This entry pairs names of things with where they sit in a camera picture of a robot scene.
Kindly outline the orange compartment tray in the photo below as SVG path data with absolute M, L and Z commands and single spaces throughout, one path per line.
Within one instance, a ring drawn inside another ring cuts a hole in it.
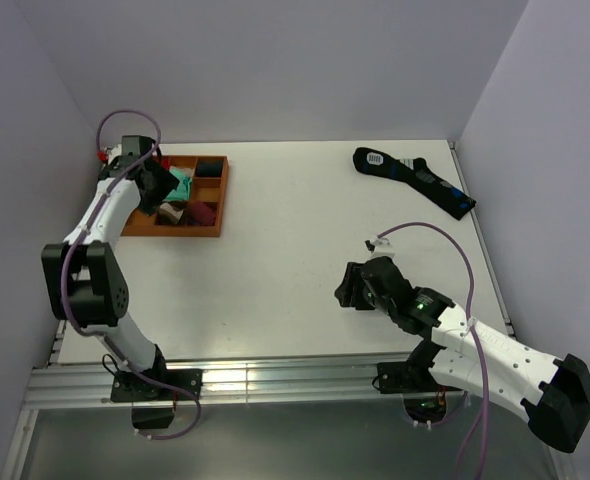
M 165 155 L 163 165 L 192 169 L 186 200 L 170 205 L 181 217 L 174 223 L 168 214 L 147 216 L 139 210 L 129 217 L 122 231 L 131 237 L 219 237 L 228 183 L 226 156 Z

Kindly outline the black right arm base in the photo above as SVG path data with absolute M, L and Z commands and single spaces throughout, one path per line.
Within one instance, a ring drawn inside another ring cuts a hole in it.
M 380 362 L 376 370 L 371 386 L 381 395 L 400 395 L 404 420 L 413 428 L 444 425 L 470 400 L 467 393 L 437 383 L 427 369 L 409 360 Z

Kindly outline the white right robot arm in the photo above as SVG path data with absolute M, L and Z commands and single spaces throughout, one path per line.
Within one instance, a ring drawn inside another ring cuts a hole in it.
M 527 347 L 478 322 L 447 296 L 414 287 L 389 257 L 350 262 L 335 297 L 343 308 L 378 310 L 420 337 L 405 361 L 378 364 L 381 393 L 459 389 L 512 412 L 548 446 L 572 453 L 590 421 L 590 372 L 583 360 Z

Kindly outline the brown striped sock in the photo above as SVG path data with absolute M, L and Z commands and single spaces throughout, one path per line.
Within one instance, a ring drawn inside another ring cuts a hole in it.
M 156 224 L 179 227 L 186 224 L 186 203 L 166 202 L 157 209 Z

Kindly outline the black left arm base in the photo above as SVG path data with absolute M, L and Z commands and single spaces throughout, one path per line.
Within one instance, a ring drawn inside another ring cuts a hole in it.
M 168 369 L 160 352 L 156 353 L 153 367 L 144 372 L 120 369 L 116 359 L 106 353 L 101 364 L 112 380 L 110 401 L 112 403 L 142 403 L 170 401 L 170 407 L 131 408 L 131 424 L 136 435 L 150 440 L 180 438 L 198 425 L 201 420 L 200 403 L 203 385 L 203 370 L 198 368 Z M 179 401 L 191 401 L 196 411 L 192 421 L 176 433 L 165 433 L 175 419 Z

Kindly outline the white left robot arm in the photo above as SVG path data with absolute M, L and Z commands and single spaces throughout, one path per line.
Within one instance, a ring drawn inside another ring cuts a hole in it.
M 95 337 L 134 375 L 134 388 L 158 399 L 170 386 L 160 348 L 128 312 L 129 289 L 114 246 L 131 214 L 151 214 L 178 180 L 159 161 L 133 155 L 114 158 L 100 172 L 96 192 L 74 230 L 41 252 L 48 296 L 55 317 L 82 337 Z

